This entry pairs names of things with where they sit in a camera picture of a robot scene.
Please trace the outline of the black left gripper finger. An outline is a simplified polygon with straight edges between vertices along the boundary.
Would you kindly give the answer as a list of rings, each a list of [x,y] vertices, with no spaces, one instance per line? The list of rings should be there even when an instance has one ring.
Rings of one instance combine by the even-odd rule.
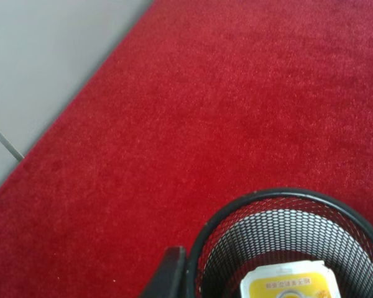
[[[186,260],[187,253],[184,247],[167,248],[154,275],[139,297],[183,297]]]

